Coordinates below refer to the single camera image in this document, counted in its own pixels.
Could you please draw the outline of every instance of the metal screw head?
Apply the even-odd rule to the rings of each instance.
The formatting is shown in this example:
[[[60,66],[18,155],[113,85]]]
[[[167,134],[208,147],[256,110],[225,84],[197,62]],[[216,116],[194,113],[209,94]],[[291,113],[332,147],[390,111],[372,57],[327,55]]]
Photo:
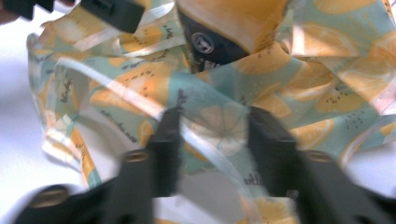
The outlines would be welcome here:
[[[37,194],[29,204],[32,208],[51,207],[64,202],[69,198],[66,189],[49,189]]]
[[[328,154],[321,152],[321,151],[315,151],[315,150],[307,151],[306,155],[307,155],[308,159],[312,160],[312,161],[320,161],[320,162],[331,162],[332,161],[332,158]]]
[[[149,158],[149,154],[147,152],[137,151],[131,152],[125,157],[126,162],[137,162],[137,161],[145,161]]]

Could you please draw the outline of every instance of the black clamp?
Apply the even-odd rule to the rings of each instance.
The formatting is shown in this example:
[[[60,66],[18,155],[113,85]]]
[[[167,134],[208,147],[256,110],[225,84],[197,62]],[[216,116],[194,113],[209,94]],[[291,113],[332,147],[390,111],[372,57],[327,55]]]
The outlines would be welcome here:
[[[177,191],[181,108],[167,111],[145,149],[127,153],[119,175],[86,193],[64,186],[39,192],[16,224],[152,224],[152,198]],[[355,186],[319,151],[298,151],[289,132],[251,107],[248,147],[272,196],[291,197],[303,224],[396,223],[396,200]]]
[[[53,12],[54,0],[3,0],[3,5],[6,10],[30,21],[34,16],[35,5]],[[136,31],[145,12],[145,8],[134,0],[81,0],[81,6],[126,33]]]
[[[3,6],[7,11],[23,16],[29,21],[33,19],[35,4],[43,7],[48,12],[52,12],[54,0],[3,0]]]
[[[86,193],[48,187],[21,211],[16,224],[152,224],[152,198],[177,191],[180,107],[163,115],[144,149],[122,157],[119,175]]]

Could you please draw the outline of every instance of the circular logo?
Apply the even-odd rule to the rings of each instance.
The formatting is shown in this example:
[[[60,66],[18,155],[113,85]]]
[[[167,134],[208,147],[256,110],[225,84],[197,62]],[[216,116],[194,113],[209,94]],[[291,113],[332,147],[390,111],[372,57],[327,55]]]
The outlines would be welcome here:
[[[213,40],[203,33],[195,33],[191,36],[191,43],[201,53],[208,54],[213,51],[215,44]]]

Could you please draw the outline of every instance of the plastic bag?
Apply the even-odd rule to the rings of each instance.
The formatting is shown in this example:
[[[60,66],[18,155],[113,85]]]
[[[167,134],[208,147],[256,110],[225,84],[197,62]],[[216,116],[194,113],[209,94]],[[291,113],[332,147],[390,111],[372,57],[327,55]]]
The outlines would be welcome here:
[[[73,33],[57,29],[80,30],[76,21],[85,12],[75,8],[47,25],[39,38],[28,39],[29,75],[42,118],[44,149],[80,170],[93,188],[101,179],[87,139],[78,130],[84,106],[93,107],[139,148],[155,131],[162,112],[181,105],[182,172],[223,172],[240,197],[247,221],[268,220],[270,209],[260,204],[271,200],[262,186],[248,181],[256,174],[246,148],[248,105],[272,112],[296,136],[301,150],[325,151],[342,164],[359,147],[395,138],[390,109],[396,34],[389,4],[294,3],[274,44],[193,75],[174,9],[134,35],[94,38],[95,44],[80,51],[78,41],[97,37],[106,26],[70,42]],[[371,63],[374,72],[364,66]],[[296,222],[290,200],[281,204],[283,215],[271,223]]]

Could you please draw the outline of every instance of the white surface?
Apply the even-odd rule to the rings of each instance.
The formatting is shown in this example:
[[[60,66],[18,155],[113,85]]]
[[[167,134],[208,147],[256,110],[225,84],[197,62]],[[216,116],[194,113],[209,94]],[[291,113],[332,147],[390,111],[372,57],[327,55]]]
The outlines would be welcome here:
[[[23,198],[27,198],[31,190],[63,183],[82,186],[77,172],[49,161],[42,152],[42,135],[27,77],[26,36],[40,32],[37,27],[43,21],[59,16],[60,13],[47,14],[37,8],[35,20],[32,22],[18,20],[0,26],[0,224],[10,223],[15,211],[21,209]],[[86,127],[86,129],[95,130],[95,127]],[[107,162],[106,154],[100,152],[93,154],[96,158],[102,158],[101,162]],[[108,172],[106,175],[111,175],[113,169],[114,167],[107,168],[100,173]],[[389,144],[381,150],[374,149],[360,153],[354,157],[348,171],[353,179],[363,186],[396,197],[396,144]],[[231,201],[236,200],[230,197],[233,194],[229,189],[219,187],[219,185],[227,186],[226,181],[207,176],[205,180],[209,181],[208,183],[218,181],[214,185],[218,186],[217,189],[209,185],[209,189],[213,190],[208,191],[209,189],[202,186],[204,180],[200,178],[186,179],[181,184],[184,186],[184,194],[189,195],[197,204],[176,197],[166,202],[168,206],[158,207],[159,213],[191,220],[192,216],[202,213],[202,211],[193,212],[194,208],[206,200],[214,205],[203,210],[206,214],[216,213],[214,217],[224,216],[226,212],[216,209],[221,206],[215,204],[230,204]],[[191,192],[194,187],[197,189],[195,193]],[[216,196],[230,198],[224,203],[225,201],[217,201]],[[184,210],[184,214],[176,215],[172,209]],[[240,211],[233,211],[232,214],[239,216]],[[205,223],[216,223],[213,217],[205,218]]]
[[[80,175],[49,161],[41,150],[41,130],[27,76],[26,36],[43,21],[61,16],[36,8],[35,19],[0,26],[0,223],[10,223],[20,197],[41,186],[81,185]]]

